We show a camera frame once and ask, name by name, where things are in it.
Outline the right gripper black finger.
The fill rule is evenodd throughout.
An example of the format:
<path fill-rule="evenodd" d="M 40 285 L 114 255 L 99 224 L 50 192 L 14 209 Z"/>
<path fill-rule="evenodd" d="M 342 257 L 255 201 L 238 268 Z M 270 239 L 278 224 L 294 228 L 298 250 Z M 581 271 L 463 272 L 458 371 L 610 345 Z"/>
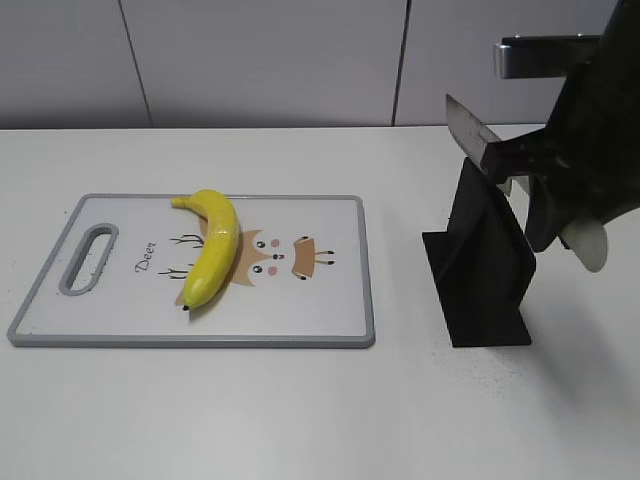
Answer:
<path fill-rule="evenodd" d="M 564 169 L 565 161 L 546 128 L 490 142 L 481 159 L 481 170 L 491 183 L 504 183 L 516 176 L 557 174 Z"/>
<path fill-rule="evenodd" d="M 529 178 L 529 207 L 525 235 L 532 250 L 543 252 L 557 238 L 574 252 L 600 250 L 600 223 L 571 191 L 557 189 L 547 178 Z"/>

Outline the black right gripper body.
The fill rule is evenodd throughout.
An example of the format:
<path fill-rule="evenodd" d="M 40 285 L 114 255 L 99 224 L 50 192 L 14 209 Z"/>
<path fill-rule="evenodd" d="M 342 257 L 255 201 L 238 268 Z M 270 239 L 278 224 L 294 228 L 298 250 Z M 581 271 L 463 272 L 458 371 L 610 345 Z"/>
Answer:
<path fill-rule="evenodd" d="M 564 208 L 606 224 L 639 207 L 639 3 L 619 1 L 593 53 L 567 76 L 546 125 L 558 150 L 547 185 Z"/>

